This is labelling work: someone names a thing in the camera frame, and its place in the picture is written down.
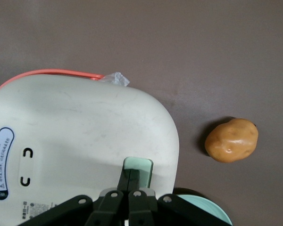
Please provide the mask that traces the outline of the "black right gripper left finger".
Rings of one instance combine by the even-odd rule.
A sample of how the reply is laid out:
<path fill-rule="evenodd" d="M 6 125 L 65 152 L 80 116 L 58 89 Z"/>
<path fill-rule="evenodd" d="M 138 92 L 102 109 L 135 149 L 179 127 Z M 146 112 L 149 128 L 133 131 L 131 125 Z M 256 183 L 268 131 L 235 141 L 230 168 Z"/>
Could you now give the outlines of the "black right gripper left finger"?
<path fill-rule="evenodd" d="M 123 169 L 117 188 L 103 190 L 93 201 L 87 195 L 78 195 L 42 214 L 32 217 L 22 226 L 121 226 L 118 216 L 125 192 L 128 191 L 130 169 Z"/>

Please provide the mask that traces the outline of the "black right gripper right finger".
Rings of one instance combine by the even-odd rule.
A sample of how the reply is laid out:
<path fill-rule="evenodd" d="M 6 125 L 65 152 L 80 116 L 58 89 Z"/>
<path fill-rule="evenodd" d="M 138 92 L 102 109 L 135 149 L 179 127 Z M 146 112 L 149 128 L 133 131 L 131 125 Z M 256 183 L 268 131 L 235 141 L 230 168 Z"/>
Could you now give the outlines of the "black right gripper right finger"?
<path fill-rule="evenodd" d="M 130 226 L 228 226 L 229 217 L 211 200 L 193 194 L 165 194 L 140 186 L 140 171 L 130 169 L 128 221 Z"/>

